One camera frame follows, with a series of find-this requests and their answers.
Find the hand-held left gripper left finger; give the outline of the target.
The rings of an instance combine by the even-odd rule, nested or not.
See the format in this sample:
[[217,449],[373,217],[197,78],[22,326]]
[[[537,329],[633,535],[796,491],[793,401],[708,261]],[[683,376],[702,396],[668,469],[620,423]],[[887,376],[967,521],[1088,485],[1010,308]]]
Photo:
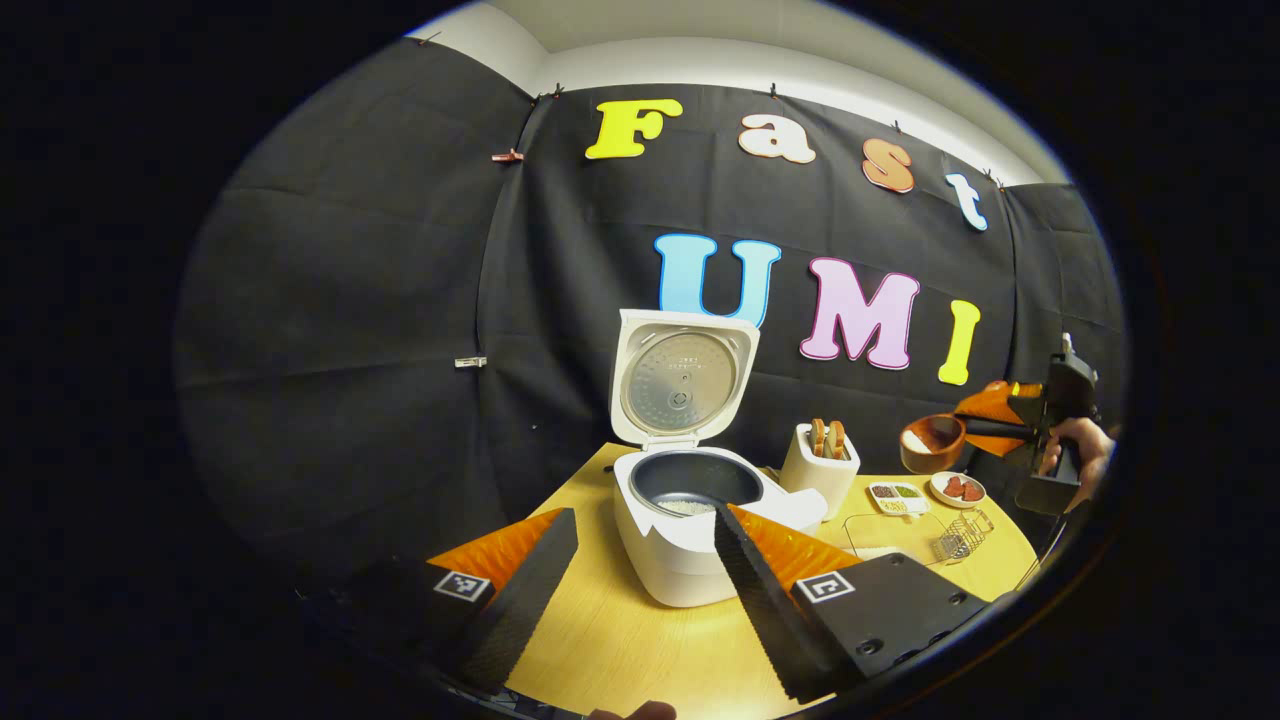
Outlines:
[[393,556],[307,596],[320,628],[406,676],[502,691],[579,548],[552,509],[431,559]]

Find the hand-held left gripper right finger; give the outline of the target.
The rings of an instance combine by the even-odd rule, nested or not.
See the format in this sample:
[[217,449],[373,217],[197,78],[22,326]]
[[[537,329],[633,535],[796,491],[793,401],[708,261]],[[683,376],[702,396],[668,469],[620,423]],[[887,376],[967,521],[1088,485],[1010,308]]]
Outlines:
[[905,673],[991,605],[900,551],[863,560],[733,503],[716,507],[714,547],[801,705]]

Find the brown wooden spoon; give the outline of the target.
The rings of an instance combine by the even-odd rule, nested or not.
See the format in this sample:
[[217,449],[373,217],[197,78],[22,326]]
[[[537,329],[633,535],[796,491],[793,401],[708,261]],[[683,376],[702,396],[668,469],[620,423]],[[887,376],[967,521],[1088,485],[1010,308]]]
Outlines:
[[[902,465],[914,474],[933,474],[950,470],[960,464],[961,456],[968,451],[987,454],[965,441],[966,425],[1010,425],[997,421],[987,421],[975,418],[956,416],[955,414],[936,414],[924,416],[910,423],[899,433],[899,452]],[[911,454],[902,447],[901,434],[905,429],[918,433],[934,450],[933,455]]]

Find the wire chopstick holder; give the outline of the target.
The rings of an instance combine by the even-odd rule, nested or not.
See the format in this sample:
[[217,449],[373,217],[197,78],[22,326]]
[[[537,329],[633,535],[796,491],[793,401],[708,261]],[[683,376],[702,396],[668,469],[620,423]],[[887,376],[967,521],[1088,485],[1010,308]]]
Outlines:
[[963,510],[933,541],[934,560],[947,565],[961,562],[973,556],[993,532],[995,524],[983,510]]

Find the white rice cooker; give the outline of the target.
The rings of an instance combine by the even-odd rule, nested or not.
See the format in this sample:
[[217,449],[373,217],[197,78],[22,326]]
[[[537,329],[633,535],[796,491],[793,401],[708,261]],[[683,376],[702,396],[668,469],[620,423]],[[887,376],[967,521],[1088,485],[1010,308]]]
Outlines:
[[611,424],[631,451],[618,457],[614,523],[654,601],[698,607],[736,593],[714,547],[714,515],[675,516],[653,500],[691,495],[735,503],[813,533],[827,503],[788,492],[745,457],[710,446],[737,416],[759,343],[741,319],[625,309],[611,372]]

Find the round white plate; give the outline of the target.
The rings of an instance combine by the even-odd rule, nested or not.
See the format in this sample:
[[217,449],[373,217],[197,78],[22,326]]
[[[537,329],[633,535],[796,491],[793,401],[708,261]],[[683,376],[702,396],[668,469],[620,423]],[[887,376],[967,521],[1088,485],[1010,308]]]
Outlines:
[[954,509],[974,509],[980,501],[987,497],[987,492],[983,500],[975,503],[964,502],[961,498],[952,498],[943,493],[945,486],[951,477],[960,477],[963,480],[975,480],[977,479],[957,471],[938,471],[931,477],[929,489],[931,493],[943,505]]

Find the white divided dish with grains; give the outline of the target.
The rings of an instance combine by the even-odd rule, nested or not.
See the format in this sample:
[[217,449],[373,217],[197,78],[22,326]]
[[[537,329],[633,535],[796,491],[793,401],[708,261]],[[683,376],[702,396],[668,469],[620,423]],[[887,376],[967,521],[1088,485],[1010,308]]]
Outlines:
[[872,482],[867,487],[873,505],[893,516],[920,516],[931,510],[925,493],[902,482]]

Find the clear plastic container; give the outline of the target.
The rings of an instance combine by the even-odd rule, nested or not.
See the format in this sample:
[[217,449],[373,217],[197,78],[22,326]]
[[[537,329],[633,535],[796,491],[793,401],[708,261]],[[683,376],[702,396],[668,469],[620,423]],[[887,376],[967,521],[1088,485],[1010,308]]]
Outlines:
[[900,553],[929,566],[945,561],[945,527],[933,514],[888,515],[882,512],[851,515],[842,524],[852,552],[861,560]]

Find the white toaster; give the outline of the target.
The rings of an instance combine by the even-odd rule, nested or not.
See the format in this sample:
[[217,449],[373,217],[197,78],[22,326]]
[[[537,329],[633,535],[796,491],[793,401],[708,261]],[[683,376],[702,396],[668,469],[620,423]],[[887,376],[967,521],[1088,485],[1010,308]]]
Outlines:
[[823,521],[831,521],[844,505],[855,482],[861,460],[846,432],[844,461],[814,457],[810,451],[810,424],[796,425],[780,471],[780,484],[788,492],[817,491],[827,503]]

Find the black backdrop cloth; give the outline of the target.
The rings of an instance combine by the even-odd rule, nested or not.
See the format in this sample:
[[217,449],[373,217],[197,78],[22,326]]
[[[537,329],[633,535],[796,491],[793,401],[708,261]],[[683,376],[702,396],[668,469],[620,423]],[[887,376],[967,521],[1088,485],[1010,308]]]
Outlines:
[[[522,163],[499,164],[509,149]],[[1126,419],[1129,334],[1070,184],[998,188],[835,108],[705,85],[531,97],[406,38],[317,91],[201,229],[175,388],[232,529],[302,591],[534,512],[614,439],[620,310],[758,322],[714,445],[778,466],[845,423],[863,470],[1064,333]],[[485,356],[484,368],[454,368]]]

